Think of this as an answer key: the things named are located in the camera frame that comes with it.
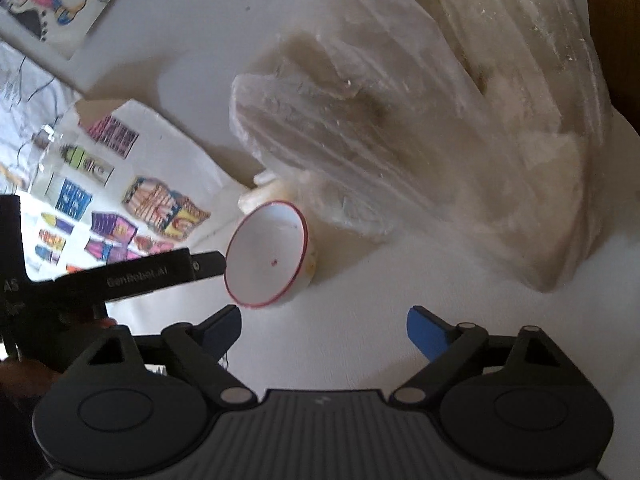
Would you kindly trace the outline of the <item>person's left hand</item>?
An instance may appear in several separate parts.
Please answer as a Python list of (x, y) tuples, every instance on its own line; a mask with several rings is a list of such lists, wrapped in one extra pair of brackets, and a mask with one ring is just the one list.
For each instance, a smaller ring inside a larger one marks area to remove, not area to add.
[[(66, 358), (76, 359), (104, 330), (116, 326), (114, 318), (99, 318), (90, 323), (65, 326), (58, 334), (44, 340)], [(42, 398), (60, 378), (61, 372), (47, 367), (43, 362), (20, 358), (9, 358), (1, 362), (1, 394), (12, 404), (24, 399)]]

